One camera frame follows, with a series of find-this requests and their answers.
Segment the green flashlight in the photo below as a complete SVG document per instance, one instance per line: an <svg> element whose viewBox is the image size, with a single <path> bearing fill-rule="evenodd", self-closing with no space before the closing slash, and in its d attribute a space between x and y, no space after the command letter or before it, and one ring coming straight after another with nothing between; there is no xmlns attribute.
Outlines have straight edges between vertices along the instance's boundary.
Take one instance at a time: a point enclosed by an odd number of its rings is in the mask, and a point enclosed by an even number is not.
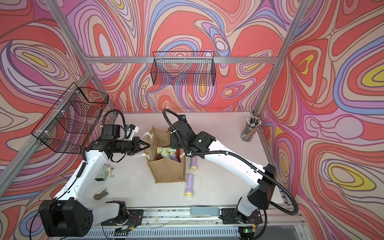
<svg viewBox="0 0 384 240"><path fill-rule="evenodd" d="M163 159L172 159L171 155L170 155L170 152L168 152L167 150L162 151L161 152L161 156L162 156Z"/></svg>
<svg viewBox="0 0 384 240"><path fill-rule="evenodd" d="M172 149L168 147L157 147L157 154L161 154L162 152L167 151L169 153L176 153L177 149Z"/></svg>

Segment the brown burlap tote bag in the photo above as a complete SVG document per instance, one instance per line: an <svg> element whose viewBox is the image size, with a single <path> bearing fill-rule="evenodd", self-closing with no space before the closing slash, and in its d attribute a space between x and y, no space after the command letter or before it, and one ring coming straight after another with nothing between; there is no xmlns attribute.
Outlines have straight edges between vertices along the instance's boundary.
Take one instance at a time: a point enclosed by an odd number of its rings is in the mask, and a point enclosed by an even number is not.
<svg viewBox="0 0 384 240"><path fill-rule="evenodd" d="M147 139L145 142L150 144L150 148L140 152L138 155L145 157L147 165L155 179L155 183L177 183L186 181L186 156L181 150L181 162L172 159L158 159L161 155L157 154L157 147L170 147L171 136L169 131L163 131L152 127L144 134Z"/></svg>

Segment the purple flashlight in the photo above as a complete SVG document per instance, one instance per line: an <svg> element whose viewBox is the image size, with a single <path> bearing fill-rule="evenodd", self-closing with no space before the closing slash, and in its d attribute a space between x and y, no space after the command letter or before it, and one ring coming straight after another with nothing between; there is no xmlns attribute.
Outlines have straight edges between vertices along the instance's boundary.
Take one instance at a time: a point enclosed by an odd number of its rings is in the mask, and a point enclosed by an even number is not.
<svg viewBox="0 0 384 240"><path fill-rule="evenodd" d="M171 157L171 159L172 159L173 161L175 161L175 162L179 162L179 158L178 158L178 154L177 154L177 153L175 153L175 152L171 152L171 153L170 153L170 157Z"/></svg>
<svg viewBox="0 0 384 240"><path fill-rule="evenodd" d="M190 171L198 170L198 157L194 156L191 158Z"/></svg>
<svg viewBox="0 0 384 240"><path fill-rule="evenodd" d="M185 190L186 197L192 197L194 195L193 182L194 182L194 175L188 174L186 179L186 190Z"/></svg>

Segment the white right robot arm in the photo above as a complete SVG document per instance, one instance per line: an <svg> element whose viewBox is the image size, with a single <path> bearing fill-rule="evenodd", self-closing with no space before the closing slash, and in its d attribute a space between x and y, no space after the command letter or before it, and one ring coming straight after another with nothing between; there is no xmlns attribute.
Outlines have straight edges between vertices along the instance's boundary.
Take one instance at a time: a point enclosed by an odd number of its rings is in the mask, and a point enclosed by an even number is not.
<svg viewBox="0 0 384 240"><path fill-rule="evenodd" d="M198 156L227 169L238 176L251 190L241 197L237 211L249 217L255 210L268 210L276 187L276 168L253 163L225 147L214 136L195 134L189 124L178 120L170 125L171 145L181 147L188 156Z"/></svg>

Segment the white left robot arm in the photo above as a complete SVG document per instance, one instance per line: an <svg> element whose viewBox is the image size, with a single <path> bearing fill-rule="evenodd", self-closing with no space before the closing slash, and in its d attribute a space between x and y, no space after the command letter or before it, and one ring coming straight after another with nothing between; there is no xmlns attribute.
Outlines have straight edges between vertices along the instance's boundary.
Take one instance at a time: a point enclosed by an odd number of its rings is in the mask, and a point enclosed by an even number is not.
<svg viewBox="0 0 384 240"><path fill-rule="evenodd" d="M83 160L50 201L39 206L39 215L48 237L84 237L103 222L124 224L129 214L124 201L109 201L101 207L88 208L87 194L96 176L113 154L132 156L150 144L139 137L131 140L97 139L83 149Z"/></svg>

